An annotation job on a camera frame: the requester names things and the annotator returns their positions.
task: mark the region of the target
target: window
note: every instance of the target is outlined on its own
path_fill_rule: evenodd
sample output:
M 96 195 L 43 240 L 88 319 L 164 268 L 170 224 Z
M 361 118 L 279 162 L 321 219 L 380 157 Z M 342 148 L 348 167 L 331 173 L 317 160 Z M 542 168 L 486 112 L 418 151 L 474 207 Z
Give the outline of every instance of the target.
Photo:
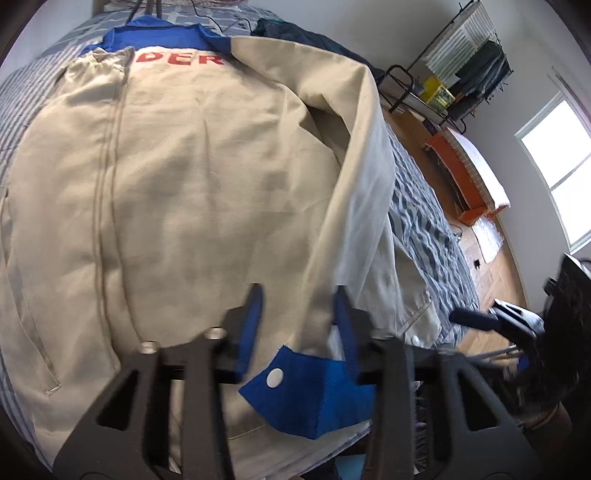
M 591 239 L 591 136 L 584 116 L 559 93 L 517 137 L 544 177 L 571 251 Z

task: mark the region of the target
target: wooden floor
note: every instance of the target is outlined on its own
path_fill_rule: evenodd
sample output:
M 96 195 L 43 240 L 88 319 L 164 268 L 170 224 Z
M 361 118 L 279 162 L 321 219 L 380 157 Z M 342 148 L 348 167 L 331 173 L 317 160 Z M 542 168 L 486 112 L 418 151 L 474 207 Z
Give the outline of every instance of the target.
M 510 303 L 525 307 L 525 296 L 515 267 L 515 261 L 506 242 L 503 244 L 496 258 L 489 264 L 484 262 L 480 247 L 472 228 L 462 224 L 457 218 L 456 205 L 453 200 L 453 192 L 444 178 L 439 173 L 438 167 L 425 154 L 422 145 L 430 137 L 427 129 L 410 112 L 390 115 L 384 112 L 386 121 L 392 127 L 400 143 L 414 158 L 418 167 L 423 172 L 427 183 L 435 190 L 441 203 L 447 221 L 453 225 L 452 230 L 462 230 L 460 247 L 466 256 L 472 279 L 476 285 L 476 291 L 480 299 L 480 307 L 488 310 L 494 299 L 501 299 Z M 475 261 L 480 261 L 480 267 L 475 267 Z M 460 350 L 466 354 L 497 350 L 508 346 L 507 340 L 496 333 L 470 331 L 460 344 Z

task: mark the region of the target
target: beige jacket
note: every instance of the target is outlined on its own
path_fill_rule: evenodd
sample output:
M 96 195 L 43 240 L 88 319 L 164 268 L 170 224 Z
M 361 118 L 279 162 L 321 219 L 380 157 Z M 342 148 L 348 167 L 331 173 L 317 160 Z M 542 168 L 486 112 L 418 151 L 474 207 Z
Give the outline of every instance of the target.
M 249 378 L 283 344 L 332 355 L 339 284 L 377 326 L 439 334 L 388 221 L 395 164 L 367 67 L 269 38 L 232 52 L 95 50 L 22 141 L 1 200 L 0 347 L 52 460 L 140 341 L 189 341 L 254 282 Z M 234 386 L 225 411 L 238 479 L 288 478 L 366 427 L 286 435 Z

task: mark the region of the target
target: red lettering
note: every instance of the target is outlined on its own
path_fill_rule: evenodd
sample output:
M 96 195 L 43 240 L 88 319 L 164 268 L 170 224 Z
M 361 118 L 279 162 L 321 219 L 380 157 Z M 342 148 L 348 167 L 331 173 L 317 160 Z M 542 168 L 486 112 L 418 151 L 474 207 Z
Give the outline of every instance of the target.
M 208 61 L 212 61 L 217 63 L 218 65 L 223 65 L 222 58 L 218 55 L 200 55 L 199 56 L 199 63 L 207 63 Z
M 193 59 L 192 53 L 171 53 L 168 58 L 168 63 L 174 65 L 191 65 Z
M 164 57 L 164 55 L 162 55 L 161 53 L 155 51 L 148 51 L 146 53 L 142 53 L 136 61 L 154 61 L 159 60 L 162 57 Z

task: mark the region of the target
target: mattress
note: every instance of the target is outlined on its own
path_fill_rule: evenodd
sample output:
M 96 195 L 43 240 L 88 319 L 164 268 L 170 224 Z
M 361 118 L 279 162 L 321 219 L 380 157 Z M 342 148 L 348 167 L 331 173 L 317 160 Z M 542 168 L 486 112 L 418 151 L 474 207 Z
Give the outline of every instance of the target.
M 227 7 L 200 4 L 197 13 L 199 16 L 192 6 L 163 7 L 165 20 L 176 24 L 199 22 L 224 35 L 248 35 L 261 17 L 280 20 L 272 12 L 244 4 Z M 128 15 L 126 9 L 92 18 L 69 32 L 34 62 L 13 72 L 0 86 L 0 188 L 6 182 L 12 158 L 27 126 L 51 94 L 64 65 L 84 46 L 100 41 L 111 28 L 124 24 Z M 474 283 L 433 190 L 390 129 L 389 136 L 398 170 L 390 207 L 392 230 L 427 281 L 443 327 L 438 343 L 457 345 L 465 330 L 452 326 L 447 318 L 458 306 L 478 308 Z M 1 352 L 0 404 L 19 434 L 33 445 L 45 462 L 27 412 L 12 389 Z

